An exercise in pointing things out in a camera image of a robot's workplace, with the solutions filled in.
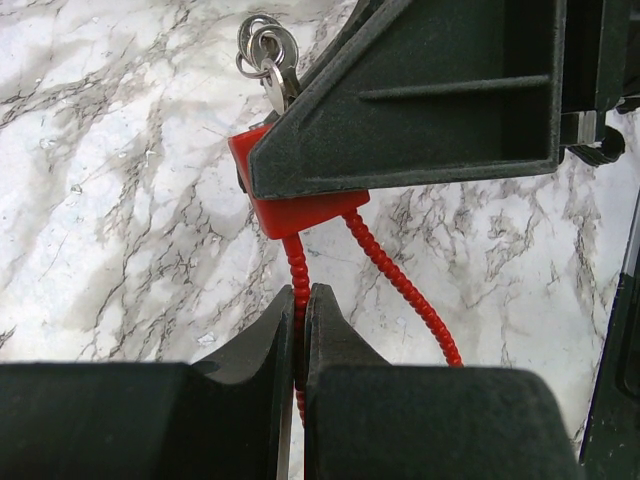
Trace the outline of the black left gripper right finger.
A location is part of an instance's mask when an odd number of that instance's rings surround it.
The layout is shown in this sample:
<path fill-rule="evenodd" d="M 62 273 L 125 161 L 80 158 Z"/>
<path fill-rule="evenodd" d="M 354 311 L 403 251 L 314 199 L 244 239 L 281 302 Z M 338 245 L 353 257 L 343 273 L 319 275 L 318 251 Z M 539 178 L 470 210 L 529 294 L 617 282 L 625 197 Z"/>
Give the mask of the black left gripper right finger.
<path fill-rule="evenodd" d="M 554 395 L 536 374 L 393 365 L 332 289 L 306 313 L 308 479 L 579 479 Z"/>

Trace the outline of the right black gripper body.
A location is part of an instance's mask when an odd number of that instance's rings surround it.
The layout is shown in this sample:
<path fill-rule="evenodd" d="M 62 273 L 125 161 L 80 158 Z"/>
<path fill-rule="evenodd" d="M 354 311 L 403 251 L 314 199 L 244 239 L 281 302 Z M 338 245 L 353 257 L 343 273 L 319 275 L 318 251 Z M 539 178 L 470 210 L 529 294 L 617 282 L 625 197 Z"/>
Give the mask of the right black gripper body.
<path fill-rule="evenodd" d="M 588 165 L 614 163 L 626 143 L 606 115 L 638 108 L 639 3 L 569 1 L 560 145 Z"/>

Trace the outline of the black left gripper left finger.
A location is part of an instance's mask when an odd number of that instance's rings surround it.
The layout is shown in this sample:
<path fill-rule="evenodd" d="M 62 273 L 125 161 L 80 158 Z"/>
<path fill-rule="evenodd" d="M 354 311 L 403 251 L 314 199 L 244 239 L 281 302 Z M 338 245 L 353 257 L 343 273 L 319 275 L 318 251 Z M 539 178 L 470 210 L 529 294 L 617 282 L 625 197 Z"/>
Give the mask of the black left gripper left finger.
<path fill-rule="evenodd" d="M 5 479 L 284 479 L 294 298 L 192 363 L 5 363 Z"/>

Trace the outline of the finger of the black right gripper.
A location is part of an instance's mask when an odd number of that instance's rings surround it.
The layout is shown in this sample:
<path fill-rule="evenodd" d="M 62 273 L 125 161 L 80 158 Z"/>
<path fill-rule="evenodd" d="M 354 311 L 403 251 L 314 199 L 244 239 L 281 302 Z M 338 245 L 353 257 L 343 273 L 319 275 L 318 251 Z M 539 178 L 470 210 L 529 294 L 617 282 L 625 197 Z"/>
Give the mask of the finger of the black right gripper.
<path fill-rule="evenodd" d="M 295 105 L 319 105 L 413 1 L 358 1 L 345 26 L 303 76 Z"/>
<path fill-rule="evenodd" d="M 566 5 L 413 1 L 249 154 L 261 199 L 533 176 L 560 150 Z"/>

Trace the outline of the silver keys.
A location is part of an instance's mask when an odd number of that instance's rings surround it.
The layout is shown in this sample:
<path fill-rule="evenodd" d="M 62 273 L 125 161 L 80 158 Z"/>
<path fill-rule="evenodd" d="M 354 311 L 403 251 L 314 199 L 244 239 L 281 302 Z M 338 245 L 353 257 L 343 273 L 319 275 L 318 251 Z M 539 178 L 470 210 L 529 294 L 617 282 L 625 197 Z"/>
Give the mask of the silver keys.
<path fill-rule="evenodd" d="M 260 81 L 273 109 L 282 115 L 301 92 L 294 36 L 275 18 L 255 14 L 241 23 L 237 46 L 237 69 L 245 78 Z"/>

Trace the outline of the red padlock with cable shackle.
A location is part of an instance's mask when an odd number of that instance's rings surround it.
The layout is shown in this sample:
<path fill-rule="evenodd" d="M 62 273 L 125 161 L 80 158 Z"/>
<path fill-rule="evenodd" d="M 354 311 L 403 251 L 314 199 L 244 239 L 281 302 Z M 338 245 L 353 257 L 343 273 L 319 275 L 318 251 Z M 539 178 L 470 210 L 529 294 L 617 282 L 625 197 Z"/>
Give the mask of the red padlock with cable shackle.
<path fill-rule="evenodd" d="M 463 365 L 461 355 L 445 323 L 422 293 L 382 249 L 358 213 L 357 208 L 370 200 L 368 191 L 276 200 L 261 200 L 255 197 L 250 186 L 249 153 L 269 129 L 268 125 L 264 125 L 235 135 L 228 140 L 228 146 L 235 161 L 239 184 L 249 197 L 263 233 L 272 240 L 282 242 L 289 264 L 295 300 L 294 388 L 300 417 L 305 417 L 307 367 L 304 359 L 304 327 L 306 326 L 306 309 L 311 298 L 311 283 L 299 233 L 338 216 L 343 218 L 352 236 L 379 272 L 390 281 L 396 291 L 421 317 L 442 350 L 447 364 L 451 367 L 461 367 Z"/>

